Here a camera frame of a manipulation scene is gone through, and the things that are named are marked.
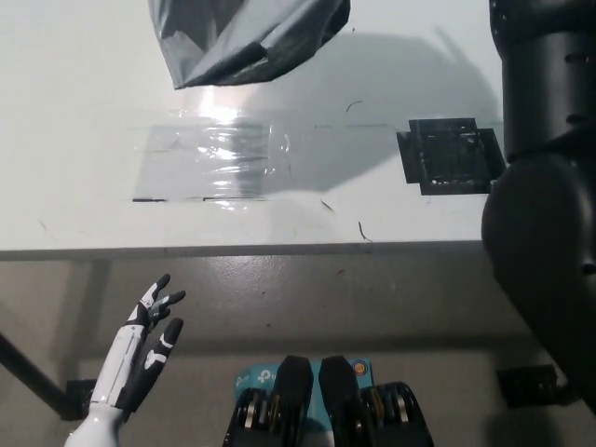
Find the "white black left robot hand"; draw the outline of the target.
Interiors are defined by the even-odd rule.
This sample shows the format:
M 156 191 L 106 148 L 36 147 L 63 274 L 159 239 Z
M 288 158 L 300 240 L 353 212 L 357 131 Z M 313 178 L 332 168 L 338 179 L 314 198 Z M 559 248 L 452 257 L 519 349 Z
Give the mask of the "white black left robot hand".
M 169 281 L 170 275 L 166 274 L 154 282 L 117 331 L 91 395 L 91 405 L 134 413 L 155 385 L 183 328 L 183 320 L 173 318 L 153 347 L 142 353 L 149 333 L 169 316 L 170 307 L 185 297 L 184 291 L 161 297 Z

